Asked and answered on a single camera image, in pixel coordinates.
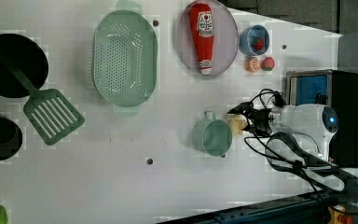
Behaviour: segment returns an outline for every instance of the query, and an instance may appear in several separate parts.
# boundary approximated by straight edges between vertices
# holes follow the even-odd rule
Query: small bread roll
[[[234,115],[228,119],[228,125],[234,135],[242,135],[242,130],[248,126],[248,122],[242,115]]]

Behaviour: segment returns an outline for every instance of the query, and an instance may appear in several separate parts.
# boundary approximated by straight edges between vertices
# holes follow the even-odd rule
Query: pink plate
[[[198,0],[191,3],[183,12],[176,31],[176,45],[185,64],[194,72],[201,74],[193,37],[191,36],[189,11],[197,3],[208,4],[212,10],[214,43],[212,73],[225,72],[234,62],[238,50],[238,28],[231,13],[215,0]]]

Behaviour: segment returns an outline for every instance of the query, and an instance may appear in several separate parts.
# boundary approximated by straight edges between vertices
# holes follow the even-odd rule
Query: orange fruit
[[[260,62],[256,57],[249,57],[246,60],[246,70],[255,73],[260,69]]]

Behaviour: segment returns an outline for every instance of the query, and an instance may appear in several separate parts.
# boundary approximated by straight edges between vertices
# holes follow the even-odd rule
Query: green spatula
[[[47,145],[57,143],[84,123],[83,116],[59,91],[35,88],[13,59],[2,50],[0,61],[30,93],[23,110]]]

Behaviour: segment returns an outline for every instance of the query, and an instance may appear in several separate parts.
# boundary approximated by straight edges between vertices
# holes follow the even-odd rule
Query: white table
[[[158,87],[136,117],[122,118],[91,76],[94,30],[116,1],[0,0],[0,33],[33,37],[48,53],[42,89],[61,90],[86,118],[47,147],[22,113],[27,98],[0,97],[0,115],[18,123],[25,140],[16,157],[0,162],[0,201],[11,223],[154,223],[310,191],[303,180],[273,171],[240,137],[222,159],[194,150],[189,136],[204,109],[222,118],[263,88],[282,90],[288,70],[337,68],[339,35],[231,10],[240,32],[251,24],[270,31],[268,55],[277,67],[250,75],[239,52],[224,74],[202,77],[175,46],[175,25],[189,2],[139,1],[145,17],[160,22]]]

